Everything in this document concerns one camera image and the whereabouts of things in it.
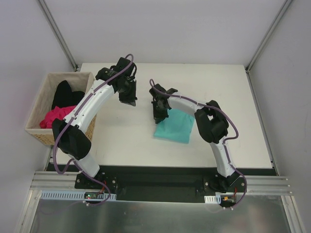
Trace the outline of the aluminium front frame rail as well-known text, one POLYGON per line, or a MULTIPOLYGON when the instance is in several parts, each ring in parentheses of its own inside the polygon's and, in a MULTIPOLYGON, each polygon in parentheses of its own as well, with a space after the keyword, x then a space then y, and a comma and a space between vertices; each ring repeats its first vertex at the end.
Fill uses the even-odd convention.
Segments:
POLYGON ((234 173, 222 178, 215 168, 208 167, 151 167, 151 166, 101 166, 94 181, 76 171, 73 166, 63 175, 51 170, 35 173, 32 189, 100 190, 105 184, 113 191, 130 188, 190 188, 197 192, 234 192, 254 195, 291 195, 287 177, 276 175, 273 169, 245 169, 246 175, 234 173))

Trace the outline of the black t shirt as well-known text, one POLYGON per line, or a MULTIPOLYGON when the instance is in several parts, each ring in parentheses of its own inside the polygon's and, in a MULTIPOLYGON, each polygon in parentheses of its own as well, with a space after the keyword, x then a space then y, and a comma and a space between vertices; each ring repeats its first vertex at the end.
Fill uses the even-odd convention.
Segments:
POLYGON ((64 108, 77 105, 85 93, 83 91, 72 91, 68 81, 62 81, 56 89, 52 102, 52 110, 56 107, 64 108))

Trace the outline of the teal t shirt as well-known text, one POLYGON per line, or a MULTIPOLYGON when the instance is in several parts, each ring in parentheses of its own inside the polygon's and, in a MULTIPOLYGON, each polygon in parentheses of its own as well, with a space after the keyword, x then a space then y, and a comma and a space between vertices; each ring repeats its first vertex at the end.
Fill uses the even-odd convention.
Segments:
POLYGON ((153 136, 158 139, 188 144, 193 125, 193 116, 177 109, 171 109, 168 111, 168 118, 157 124, 153 136))

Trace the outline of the left rear aluminium post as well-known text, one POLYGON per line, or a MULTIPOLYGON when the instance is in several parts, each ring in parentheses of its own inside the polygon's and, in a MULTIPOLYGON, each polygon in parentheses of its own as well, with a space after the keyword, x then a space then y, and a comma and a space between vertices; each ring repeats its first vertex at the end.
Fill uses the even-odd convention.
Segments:
POLYGON ((74 59, 74 56, 72 55, 69 47, 68 47, 68 44, 66 43, 53 15, 52 15, 52 12, 51 10, 49 9, 47 3, 45 0, 36 0, 36 3, 38 4, 38 6, 40 7, 47 23, 49 24, 50 26, 50 29, 52 31, 52 33, 54 34, 60 48, 62 49, 66 59, 68 60, 69 64, 71 65, 72 67, 72 70, 77 72, 78 69, 79 69, 79 66, 76 62, 76 60, 74 59))

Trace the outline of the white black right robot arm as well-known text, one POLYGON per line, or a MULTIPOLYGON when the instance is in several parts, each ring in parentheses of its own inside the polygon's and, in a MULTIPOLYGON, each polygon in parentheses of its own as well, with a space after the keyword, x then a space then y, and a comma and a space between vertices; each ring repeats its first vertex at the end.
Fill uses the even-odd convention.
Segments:
POLYGON ((212 147, 217 164, 218 176, 212 180, 210 188, 222 193, 232 190, 236 180, 232 176, 235 171, 231 167, 230 156, 225 146, 228 134, 228 118, 215 101, 207 104, 196 102, 188 97, 179 95, 177 90, 165 90, 159 84, 150 80, 150 94, 153 96, 153 115, 156 124, 169 117, 168 111, 177 109, 193 116, 202 139, 212 147))

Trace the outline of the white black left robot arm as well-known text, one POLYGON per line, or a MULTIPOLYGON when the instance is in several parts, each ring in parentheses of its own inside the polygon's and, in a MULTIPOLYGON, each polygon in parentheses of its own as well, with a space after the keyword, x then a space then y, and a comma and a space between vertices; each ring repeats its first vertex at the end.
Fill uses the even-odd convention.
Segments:
POLYGON ((104 103, 113 95, 119 95, 121 103, 136 106, 137 66, 134 56, 121 57, 111 68, 102 68, 96 75, 89 90, 77 106, 64 117, 52 122, 55 139, 53 154, 60 149, 86 176, 86 183, 93 189, 99 188, 103 178, 99 173, 100 166, 90 153, 91 141, 87 129, 104 103))

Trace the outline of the aluminium post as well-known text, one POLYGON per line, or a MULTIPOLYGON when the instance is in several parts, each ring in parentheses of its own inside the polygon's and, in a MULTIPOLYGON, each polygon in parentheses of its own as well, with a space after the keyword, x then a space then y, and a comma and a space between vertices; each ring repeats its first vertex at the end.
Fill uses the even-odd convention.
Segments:
POLYGON ((291 7, 291 5, 294 3, 294 0, 285 0, 280 9, 278 10, 276 16, 274 17, 273 21, 271 22, 268 30, 264 34, 264 37, 260 41, 257 49, 255 50, 255 53, 251 57, 248 65, 245 67, 245 72, 248 74, 256 61, 259 59, 259 56, 262 54, 264 51, 265 47, 267 46, 269 40, 271 39, 273 33, 276 31, 277 27, 281 23, 282 19, 285 17, 287 11, 291 7))
POLYGON ((66 43, 53 15, 52 15, 52 12, 51 10, 49 9, 47 3, 45 0, 36 0, 36 3, 38 4, 38 6, 40 7, 47 23, 49 24, 50 26, 50 29, 52 31, 52 33, 54 34, 60 48, 62 49, 66 59, 68 60, 69 64, 71 65, 72 67, 72 70, 77 72, 78 69, 79 69, 79 66, 76 62, 76 60, 74 59, 74 56, 72 55, 69 47, 68 47, 68 44, 66 43))

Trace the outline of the pink t shirt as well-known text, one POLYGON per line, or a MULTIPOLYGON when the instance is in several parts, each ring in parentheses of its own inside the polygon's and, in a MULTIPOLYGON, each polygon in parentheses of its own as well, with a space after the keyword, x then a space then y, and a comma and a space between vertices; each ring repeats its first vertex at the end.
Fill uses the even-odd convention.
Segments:
POLYGON ((63 120, 64 117, 67 116, 75 107, 76 105, 62 108, 56 106, 53 110, 47 112, 45 118, 39 124, 40 128, 51 129, 52 123, 55 119, 63 120))

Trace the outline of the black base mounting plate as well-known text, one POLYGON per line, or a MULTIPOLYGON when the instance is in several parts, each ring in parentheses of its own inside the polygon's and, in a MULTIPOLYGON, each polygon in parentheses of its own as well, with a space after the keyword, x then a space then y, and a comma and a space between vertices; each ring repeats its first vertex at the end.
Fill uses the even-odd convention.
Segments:
MULTIPOLYGON (((78 174, 74 187, 100 190, 105 184, 105 192, 124 201, 202 203, 204 196, 223 194, 210 188, 217 176, 215 168, 204 167, 100 166, 93 180, 78 174)), ((229 182, 229 194, 247 190, 245 179, 237 173, 229 182)))

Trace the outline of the wicker laundry basket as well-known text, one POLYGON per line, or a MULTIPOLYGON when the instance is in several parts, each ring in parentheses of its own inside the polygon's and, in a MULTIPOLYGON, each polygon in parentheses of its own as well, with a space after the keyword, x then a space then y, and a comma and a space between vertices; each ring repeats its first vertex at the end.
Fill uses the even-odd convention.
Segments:
POLYGON ((87 93, 95 78, 91 72, 55 72, 49 73, 44 79, 26 123, 25 131, 46 146, 54 145, 53 132, 52 129, 40 128, 39 124, 51 110, 57 86, 64 80, 68 81, 72 91, 87 93))

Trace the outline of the right rear aluminium post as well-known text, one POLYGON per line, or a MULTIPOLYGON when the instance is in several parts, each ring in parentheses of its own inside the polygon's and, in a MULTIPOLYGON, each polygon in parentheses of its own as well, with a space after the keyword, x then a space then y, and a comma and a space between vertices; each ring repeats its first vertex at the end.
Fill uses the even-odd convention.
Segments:
POLYGON ((273 33, 276 31, 277 27, 281 23, 282 19, 285 17, 287 11, 291 7, 291 5, 294 3, 294 0, 285 0, 280 9, 278 10, 276 16, 274 17, 273 21, 271 22, 268 30, 264 34, 264 37, 260 41, 257 49, 255 50, 255 53, 251 57, 248 65, 245 67, 245 72, 248 74, 256 61, 259 59, 259 56, 262 54, 264 51, 265 47, 267 46, 269 40, 271 39, 273 33))

